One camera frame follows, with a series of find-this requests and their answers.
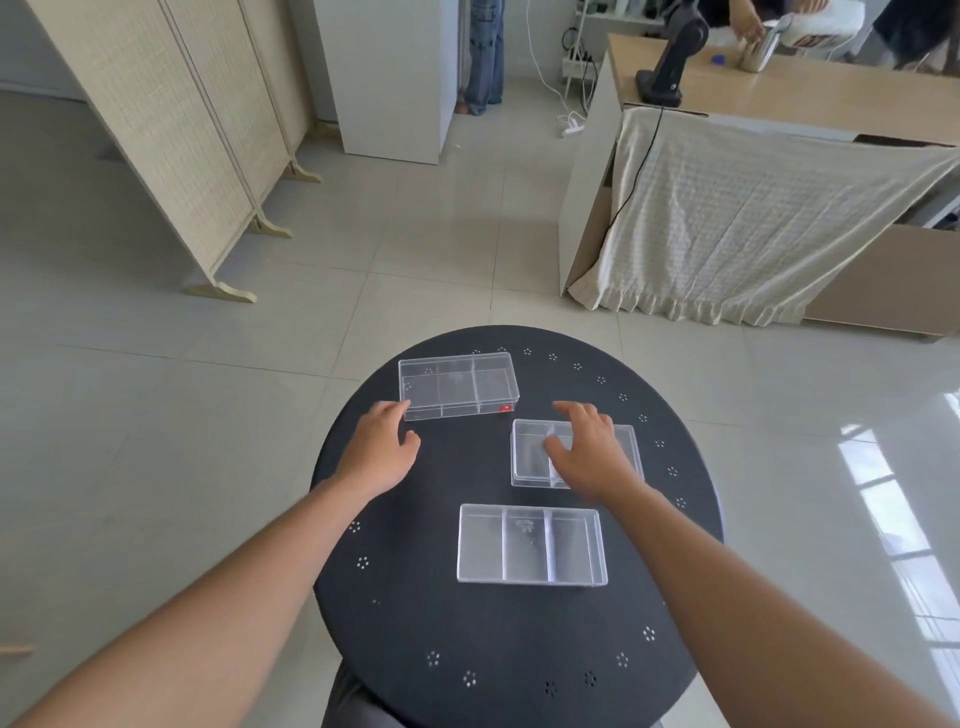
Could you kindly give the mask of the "person's right hand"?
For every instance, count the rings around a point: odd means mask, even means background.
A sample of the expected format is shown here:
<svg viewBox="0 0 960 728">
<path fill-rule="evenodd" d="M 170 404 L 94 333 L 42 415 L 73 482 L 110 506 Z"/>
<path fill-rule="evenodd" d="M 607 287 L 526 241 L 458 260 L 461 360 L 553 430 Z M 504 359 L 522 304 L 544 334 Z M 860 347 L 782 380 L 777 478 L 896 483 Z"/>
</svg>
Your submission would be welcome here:
<svg viewBox="0 0 960 728">
<path fill-rule="evenodd" d="M 558 400 L 554 409 L 566 417 L 577 449 L 574 471 L 558 471 L 568 487 L 604 505 L 613 505 L 649 491 L 649 486 L 631 465 L 618 443 L 612 419 L 591 403 Z"/>
</svg>

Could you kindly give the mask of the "person's left hand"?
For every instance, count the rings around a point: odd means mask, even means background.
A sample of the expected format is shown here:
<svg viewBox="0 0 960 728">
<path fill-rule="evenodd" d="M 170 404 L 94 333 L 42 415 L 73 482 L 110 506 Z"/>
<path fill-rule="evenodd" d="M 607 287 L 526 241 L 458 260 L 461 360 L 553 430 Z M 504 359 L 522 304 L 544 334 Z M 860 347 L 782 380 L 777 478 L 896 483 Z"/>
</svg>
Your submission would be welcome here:
<svg viewBox="0 0 960 728">
<path fill-rule="evenodd" d="M 356 425 L 330 478 L 365 503 L 395 488 L 411 468 L 394 468 L 394 443 L 402 440 L 402 420 L 410 401 L 378 401 Z"/>
</svg>

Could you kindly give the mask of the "person's left forearm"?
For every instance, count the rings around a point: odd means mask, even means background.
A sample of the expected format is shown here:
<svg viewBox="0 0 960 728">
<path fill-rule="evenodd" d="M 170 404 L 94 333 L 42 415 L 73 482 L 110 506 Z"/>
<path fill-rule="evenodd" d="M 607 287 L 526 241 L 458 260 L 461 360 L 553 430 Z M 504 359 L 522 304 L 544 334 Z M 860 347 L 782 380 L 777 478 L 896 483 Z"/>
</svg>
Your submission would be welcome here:
<svg viewBox="0 0 960 728">
<path fill-rule="evenodd" d="M 9 728 L 238 728 L 337 541 L 382 492 L 358 476 L 323 481 Z"/>
</svg>

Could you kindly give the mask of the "person's right forearm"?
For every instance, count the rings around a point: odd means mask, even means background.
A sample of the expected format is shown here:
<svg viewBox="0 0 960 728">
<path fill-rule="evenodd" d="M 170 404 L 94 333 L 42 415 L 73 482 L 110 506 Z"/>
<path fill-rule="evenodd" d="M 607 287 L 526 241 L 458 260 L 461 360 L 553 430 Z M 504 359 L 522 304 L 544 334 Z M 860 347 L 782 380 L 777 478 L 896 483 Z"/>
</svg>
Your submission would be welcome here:
<svg viewBox="0 0 960 728">
<path fill-rule="evenodd" d="M 960 728 L 660 492 L 627 477 L 595 494 L 643 558 L 729 728 Z"/>
</svg>

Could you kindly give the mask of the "clear lidded compartment box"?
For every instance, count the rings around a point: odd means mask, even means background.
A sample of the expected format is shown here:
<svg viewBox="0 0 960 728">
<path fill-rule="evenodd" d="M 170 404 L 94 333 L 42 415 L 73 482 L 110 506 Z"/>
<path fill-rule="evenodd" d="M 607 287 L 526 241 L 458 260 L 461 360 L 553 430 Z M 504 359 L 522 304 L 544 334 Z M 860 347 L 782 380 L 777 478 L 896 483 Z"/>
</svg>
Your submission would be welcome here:
<svg viewBox="0 0 960 728">
<path fill-rule="evenodd" d="M 550 436 L 556 436 L 559 442 L 569 450 L 573 442 L 571 422 L 518 418 L 512 423 L 510 482 L 514 487 L 554 490 L 570 488 L 562 480 L 544 448 L 544 442 Z"/>
</svg>

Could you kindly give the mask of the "clear box with red item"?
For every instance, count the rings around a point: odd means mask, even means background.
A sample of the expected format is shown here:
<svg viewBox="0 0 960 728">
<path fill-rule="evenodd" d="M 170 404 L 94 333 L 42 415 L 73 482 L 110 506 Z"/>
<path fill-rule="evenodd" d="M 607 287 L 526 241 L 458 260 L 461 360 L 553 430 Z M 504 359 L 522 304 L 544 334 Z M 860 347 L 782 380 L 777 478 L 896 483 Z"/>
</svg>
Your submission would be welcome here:
<svg viewBox="0 0 960 728">
<path fill-rule="evenodd" d="M 507 413 L 498 407 L 513 403 L 515 411 L 521 398 L 506 350 L 400 359 L 397 370 L 400 399 L 410 402 L 408 423 Z"/>
</svg>

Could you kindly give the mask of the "clear open compartment box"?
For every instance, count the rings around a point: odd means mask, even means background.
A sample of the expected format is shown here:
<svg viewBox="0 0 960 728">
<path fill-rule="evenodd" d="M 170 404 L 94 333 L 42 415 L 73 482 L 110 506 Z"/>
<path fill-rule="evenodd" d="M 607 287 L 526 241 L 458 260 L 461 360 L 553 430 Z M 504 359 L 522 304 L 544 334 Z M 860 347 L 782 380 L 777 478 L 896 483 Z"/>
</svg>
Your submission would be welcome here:
<svg viewBox="0 0 960 728">
<path fill-rule="evenodd" d="M 457 580 L 563 588 L 606 586 L 609 576 L 599 512 L 462 504 Z"/>
</svg>

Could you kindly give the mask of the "person's grey trousers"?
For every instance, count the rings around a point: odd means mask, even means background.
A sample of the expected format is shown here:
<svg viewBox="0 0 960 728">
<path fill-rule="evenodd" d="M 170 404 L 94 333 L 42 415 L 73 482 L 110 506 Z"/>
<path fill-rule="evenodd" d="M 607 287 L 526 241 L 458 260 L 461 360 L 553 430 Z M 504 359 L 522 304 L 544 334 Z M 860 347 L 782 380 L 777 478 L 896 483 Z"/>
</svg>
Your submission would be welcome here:
<svg viewBox="0 0 960 728">
<path fill-rule="evenodd" d="M 320 728 L 417 728 L 398 719 L 345 661 L 335 673 Z"/>
</svg>

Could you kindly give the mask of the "cream draped cloth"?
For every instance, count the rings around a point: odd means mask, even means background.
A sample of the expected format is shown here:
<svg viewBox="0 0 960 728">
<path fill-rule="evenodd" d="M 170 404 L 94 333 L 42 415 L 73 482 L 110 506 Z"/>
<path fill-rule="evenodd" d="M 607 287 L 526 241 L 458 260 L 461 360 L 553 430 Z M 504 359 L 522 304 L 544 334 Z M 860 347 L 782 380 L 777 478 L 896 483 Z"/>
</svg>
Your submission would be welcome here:
<svg viewBox="0 0 960 728">
<path fill-rule="evenodd" d="M 622 113 L 599 256 L 565 293 L 587 310 L 798 324 L 959 167 L 957 148 L 755 131 L 635 106 Z"/>
</svg>

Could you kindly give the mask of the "white cabinet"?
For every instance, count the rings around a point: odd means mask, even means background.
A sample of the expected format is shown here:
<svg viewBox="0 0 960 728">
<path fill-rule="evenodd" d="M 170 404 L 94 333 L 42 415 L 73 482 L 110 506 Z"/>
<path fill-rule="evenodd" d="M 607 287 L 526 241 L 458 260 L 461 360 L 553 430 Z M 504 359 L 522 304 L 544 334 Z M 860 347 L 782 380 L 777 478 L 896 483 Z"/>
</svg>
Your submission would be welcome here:
<svg viewBox="0 0 960 728">
<path fill-rule="evenodd" d="M 459 93 L 462 0 L 313 0 L 342 147 L 438 165 Z"/>
</svg>

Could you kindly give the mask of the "beige woven folding screen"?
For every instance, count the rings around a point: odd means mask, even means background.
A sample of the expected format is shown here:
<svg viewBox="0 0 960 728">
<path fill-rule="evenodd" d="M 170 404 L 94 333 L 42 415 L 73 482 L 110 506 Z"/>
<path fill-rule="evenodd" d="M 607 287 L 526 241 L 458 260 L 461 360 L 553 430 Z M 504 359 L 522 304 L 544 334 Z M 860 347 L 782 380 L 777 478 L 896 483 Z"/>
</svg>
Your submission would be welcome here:
<svg viewBox="0 0 960 728">
<path fill-rule="evenodd" d="M 320 183 L 317 122 L 288 0 L 26 0 L 197 269 L 183 292 L 252 304 L 216 273 L 246 234 L 292 238 L 262 205 Z"/>
</svg>

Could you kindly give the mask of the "light wooden desk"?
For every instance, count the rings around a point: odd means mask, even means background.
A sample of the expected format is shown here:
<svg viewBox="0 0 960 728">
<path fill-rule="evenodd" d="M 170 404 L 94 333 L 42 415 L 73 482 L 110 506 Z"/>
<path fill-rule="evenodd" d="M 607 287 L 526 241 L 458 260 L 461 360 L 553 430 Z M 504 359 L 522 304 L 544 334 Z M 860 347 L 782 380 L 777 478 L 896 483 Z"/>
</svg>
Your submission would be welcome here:
<svg viewBox="0 0 960 728">
<path fill-rule="evenodd" d="M 597 261 L 611 216 L 610 173 L 624 111 L 641 104 L 639 70 L 666 42 L 612 33 L 597 74 L 558 218 L 558 283 L 564 295 Z M 726 66 L 710 63 L 726 56 Z M 960 79 L 775 55 L 764 70 L 737 67 L 733 50 L 706 47 L 686 63 L 683 113 L 751 131 L 882 147 L 960 150 Z M 807 308 L 808 320 L 919 334 L 960 334 L 960 231 L 934 225 L 960 211 L 960 169 L 901 223 L 858 254 Z"/>
</svg>

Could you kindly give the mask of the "metal cup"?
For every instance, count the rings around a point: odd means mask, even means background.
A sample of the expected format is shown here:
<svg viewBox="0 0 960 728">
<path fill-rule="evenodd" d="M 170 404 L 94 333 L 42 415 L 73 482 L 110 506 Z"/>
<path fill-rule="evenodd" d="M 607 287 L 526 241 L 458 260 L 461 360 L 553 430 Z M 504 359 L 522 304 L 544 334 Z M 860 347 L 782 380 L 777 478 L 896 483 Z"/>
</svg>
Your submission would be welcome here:
<svg viewBox="0 0 960 728">
<path fill-rule="evenodd" d="M 790 20 L 786 16 L 763 21 L 762 34 L 744 47 L 738 68 L 752 74 L 761 73 L 778 49 L 786 45 L 784 37 L 789 25 Z"/>
</svg>

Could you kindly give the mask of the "white container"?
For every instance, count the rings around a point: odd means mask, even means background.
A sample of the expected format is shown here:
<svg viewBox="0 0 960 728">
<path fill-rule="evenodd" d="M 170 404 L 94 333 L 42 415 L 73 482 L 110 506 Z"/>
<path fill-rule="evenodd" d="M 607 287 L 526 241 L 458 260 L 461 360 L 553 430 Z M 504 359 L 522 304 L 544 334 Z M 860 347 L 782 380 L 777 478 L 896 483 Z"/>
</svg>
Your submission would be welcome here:
<svg viewBox="0 0 960 728">
<path fill-rule="evenodd" d="M 816 13 L 791 12 L 777 22 L 778 44 L 799 52 L 830 53 L 853 41 L 865 24 L 861 0 L 827 0 Z"/>
</svg>

